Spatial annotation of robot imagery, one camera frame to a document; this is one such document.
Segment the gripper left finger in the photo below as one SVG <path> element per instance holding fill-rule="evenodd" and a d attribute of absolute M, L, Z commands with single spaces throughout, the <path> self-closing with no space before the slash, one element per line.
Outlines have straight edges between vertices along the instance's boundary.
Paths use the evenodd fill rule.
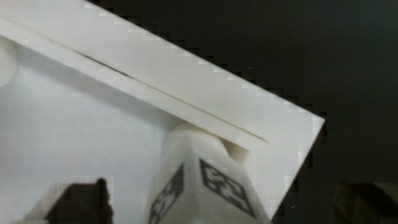
<path fill-rule="evenodd" d="M 16 224 L 114 224 L 107 180 L 68 186 L 47 211 L 36 211 Z"/>

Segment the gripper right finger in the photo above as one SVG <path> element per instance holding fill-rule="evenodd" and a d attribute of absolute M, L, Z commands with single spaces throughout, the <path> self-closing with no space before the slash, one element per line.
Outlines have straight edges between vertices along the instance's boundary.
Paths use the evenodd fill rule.
<path fill-rule="evenodd" d="M 331 224 L 398 224 L 398 184 L 340 183 Z"/>

